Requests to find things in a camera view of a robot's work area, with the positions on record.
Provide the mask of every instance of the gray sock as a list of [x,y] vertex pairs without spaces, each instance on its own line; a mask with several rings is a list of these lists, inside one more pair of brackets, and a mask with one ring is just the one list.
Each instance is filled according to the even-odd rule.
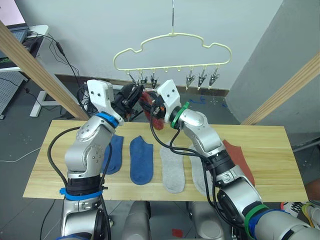
[[[189,149],[196,150],[193,144],[189,146]],[[202,195],[207,196],[201,160],[197,156],[189,156],[189,158],[191,161],[193,184],[195,185],[195,188],[202,193]],[[206,172],[206,179],[208,181],[209,193],[212,196],[212,180],[208,171]]]
[[173,194],[182,192],[185,188],[183,156],[175,154],[169,148],[162,146],[160,148],[160,157],[164,188]]

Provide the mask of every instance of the white cable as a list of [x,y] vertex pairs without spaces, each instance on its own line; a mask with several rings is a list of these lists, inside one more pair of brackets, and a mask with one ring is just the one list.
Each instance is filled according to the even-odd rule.
[[59,219],[56,224],[48,231],[48,233],[44,236],[43,240],[46,240],[49,234],[53,231],[53,229],[58,225],[61,219]]
[[3,162],[3,163],[16,163],[18,161],[20,161],[21,159],[25,158],[26,156],[34,153],[35,151],[38,151],[41,147],[35,149],[35,150],[32,150],[31,152],[28,152],[27,154],[23,155],[22,157],[18,158],[17,160],[15,161],[5,161],[5,160],[0,160],[0,162]]

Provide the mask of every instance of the gray wall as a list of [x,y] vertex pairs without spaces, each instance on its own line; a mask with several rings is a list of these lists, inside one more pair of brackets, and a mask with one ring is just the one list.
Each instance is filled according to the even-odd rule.
[[[240,122],[319,51],[319,10],[319,0],[283,1],[226,97]],[[320,76],[258,124],[285,126],[291,143],[320,137]]]

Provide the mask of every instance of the hanger hook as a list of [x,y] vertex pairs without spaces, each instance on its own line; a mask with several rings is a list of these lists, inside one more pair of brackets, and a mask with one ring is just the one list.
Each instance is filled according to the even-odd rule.
[[175,20],[175,0],[172,0],[172,34],[174,34],[174,20]]

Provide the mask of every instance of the white plastic hanger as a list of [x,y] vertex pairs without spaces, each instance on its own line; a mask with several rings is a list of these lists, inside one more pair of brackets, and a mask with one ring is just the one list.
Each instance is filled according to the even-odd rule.
[[[174,0],[172,0],[172,31],[168,34],[165,35],[160,35],[160,36],[155,36],[155,37],[151,37],[147,40],[144,40],[143,42],[141,42],[140,44],[140,49],[139,50],[134,50],[133,48],[127,48],[125,50],[122,50],[120,52],[118,52],[114,58],[113,58],[113,65],[115,67],[115,69],[119,70],[119,71],[125,71],[127,72],[127,74],[130,73],[130,71],[139,71],[140,73],[144,70],[151,70],[153,73],[158,70],[158,69],[163,69],[165,72],[168,72],[168,69],[174,69],[176,68],[178,72],[181,71],[181,68],[190,68],[190,70],[193,70],[194,67],[203,67],[203,69],[206,69],[208,66],[220,66],[220,65],[224,65],[227,64],[231,61],[232,58],[232,52],[231,49],[221,43],[218,42],[213,42],[210,45],[205,45],[205,40],[203,39],[203,37],[198,36],[198,35],[194,35],[194,34],[189,34],[189,33],[183,33],[183,32],[175,32],[174,31],[174,16],[175,16],[175,5],[174,5]],[[185,37],[192,37],[192,38],[196,38],[196,39],[200,39],[201,40],[201,46],[209,49],[214,45],[223,47],[225,49],[227,49],[229,51],[229,59],[227,61],[224,62],[216,62],[216,63],[206,63],[206,64],[192,64],[192,65],[173,65],[173,66],[154,66],[154,67],[140,67],[140,68],[118,68],[117,64],[116,64],[116,59],[117,57],[119,57],[121,54],[128,52],[128,51],[132,51],[135,54],[141,53],[144,50],[144,44],[151,42],[153,40],[156,39],[162,39],[162,38],[168,38],[168,37],[176,37],[176,36],[185,36]]]

